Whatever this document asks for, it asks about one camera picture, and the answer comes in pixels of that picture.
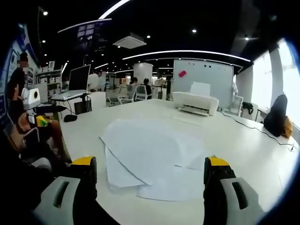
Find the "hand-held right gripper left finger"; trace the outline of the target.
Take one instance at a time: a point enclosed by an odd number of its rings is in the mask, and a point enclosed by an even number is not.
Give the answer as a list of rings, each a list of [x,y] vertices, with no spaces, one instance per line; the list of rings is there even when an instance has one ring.
[[[74,160],[41,194],[34,216],[43,225],[79,225],[87,222],[97,198],[97,160]]]

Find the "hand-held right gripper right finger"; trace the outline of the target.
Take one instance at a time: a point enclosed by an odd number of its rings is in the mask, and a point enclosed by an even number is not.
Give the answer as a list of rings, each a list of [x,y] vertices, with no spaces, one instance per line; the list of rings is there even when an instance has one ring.
[[[263,217],[257,192],[223,159],[206,157],[203,183],[205,225],[255,225]]]

